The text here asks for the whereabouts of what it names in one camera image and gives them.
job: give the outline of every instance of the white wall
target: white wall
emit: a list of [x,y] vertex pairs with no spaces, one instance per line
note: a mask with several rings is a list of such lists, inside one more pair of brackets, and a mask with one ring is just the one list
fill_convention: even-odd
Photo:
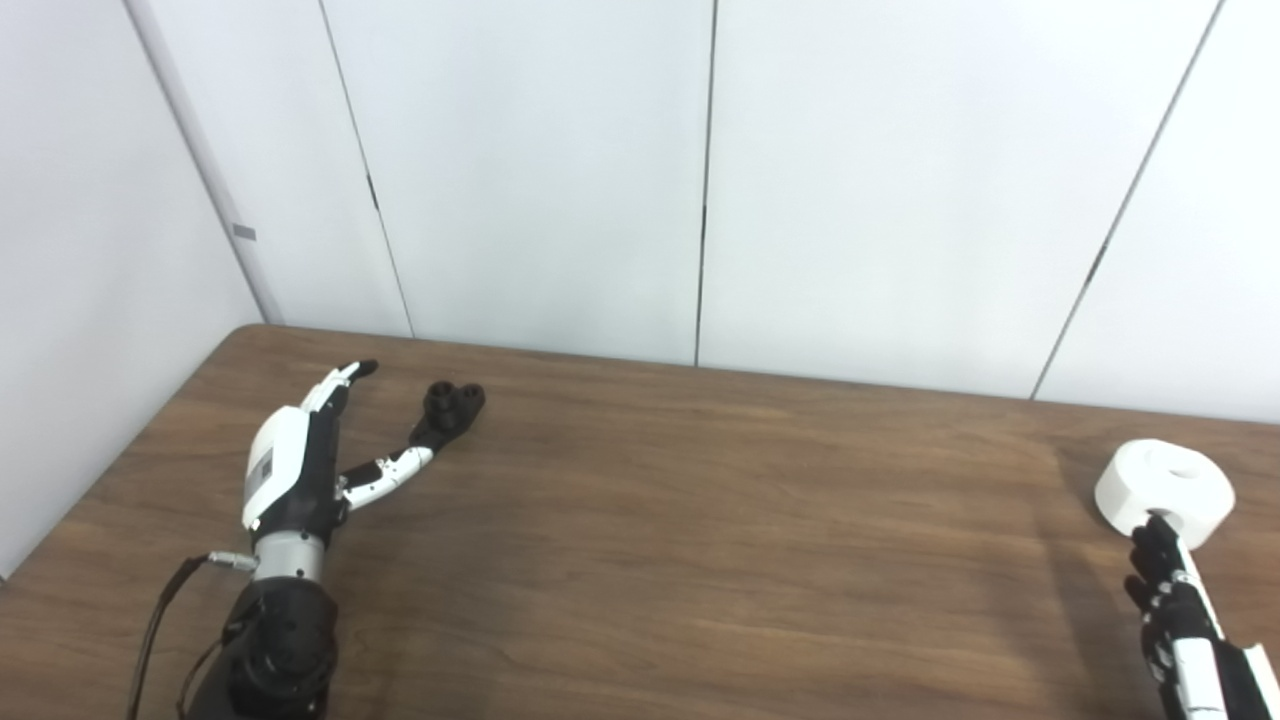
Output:
[[325,8],[419,337],[692,361],[710,0]]
[[8,575],[260,315],[123,5],[0,3],[0,94]]
[[408,336],[320,4],[128,1],[269,319]]
[[1039,398],[1280,423],[1277,37],[1226,0]]
[[727,0],[704,365],[1028,397],[1212,0]]

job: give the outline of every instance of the robotic arm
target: robotic arm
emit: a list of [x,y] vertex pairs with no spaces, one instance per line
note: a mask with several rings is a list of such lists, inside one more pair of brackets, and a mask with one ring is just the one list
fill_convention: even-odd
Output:
[[[362,360],[332,370],[297,406],[276,410],[250,451],[241,521],[253,556],[214,552],[189,559],[161,593],[134,674],[128,717],[146,673],[155,626],[182,582],[204,561],[251,570],[212,650],[216,657],[196,691],[192,720],[320,720],[338,660],[338,606],[320,585],[333,532],[352,510],[384,497],[471,427],[484,389],[433,384],[408,445],[338,473],[338,418],[351,386],[378,369]],[[183,698],[178,702],[183,716]]]
[[1280,688],[1262,646],[1228,642],[1190,552],[1160,515],[1133,532],[1142,653],[1170,720],[1280,720]]

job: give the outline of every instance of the white roll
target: white roll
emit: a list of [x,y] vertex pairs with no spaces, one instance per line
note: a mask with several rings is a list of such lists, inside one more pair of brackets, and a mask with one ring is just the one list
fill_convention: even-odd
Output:
[[1165,515],[1188,550],[1204,544],[1235,507],[1235,489],[1212,460],[1160,439],[1132,439],[1116,450],[1093,491],[1102,516],[1124,536]]

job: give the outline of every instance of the wooden table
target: wooden table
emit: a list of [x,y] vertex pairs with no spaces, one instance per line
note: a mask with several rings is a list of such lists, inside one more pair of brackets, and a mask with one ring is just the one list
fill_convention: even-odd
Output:
[[[1161,717],[1128,543],[1091,500],[1135,437],[1233,478],[1201,568],[1228,632],[1280,651],[1272,425],[252,327],[0,589],[0,716],[116,716],[178,561],[247,548],[259,424],[361,357],[383,368],[343,466],[397,446],[435,379],[489,405],[339,532],[333,717]],[[170,607],[147,717],[243,583],[205,569]]]

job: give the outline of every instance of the black cable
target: black cable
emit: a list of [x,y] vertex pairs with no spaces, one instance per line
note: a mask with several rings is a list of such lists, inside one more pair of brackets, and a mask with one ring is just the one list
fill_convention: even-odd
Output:
[[142,648],[138,651],[138,664],[133,669],[133,687],[129,689],[129,706],[124,711],[124,720],[137,720],[138,703],[142,701],[142,682],[147,675],[147,662],[151,661],[151,646],[156,642],[156,630],[160,629],[160,619],[164,618],[165,607],[169,606],[169,602],[182,589],[187,578],[191,578],[206,560],[209,560],[207,555],[197,555],[183,560],[178,570],[169,578],[164,589],[160,591],[156,609],[151,611],[151,623],[147,624],[147,632],[142,635]]
[[182,682],[182,692],[178,694],[178,720],[187,720],[187,693],[191,691],[191,683],[196,679],[196,673],[200,667],[209,660],[209,656],[214,653],[215,650],[223,647],[223,638],[218,638],[205,652],[200,653],[196,659],[196,664],[191,666],[191,673],[187,673],[187,679]]

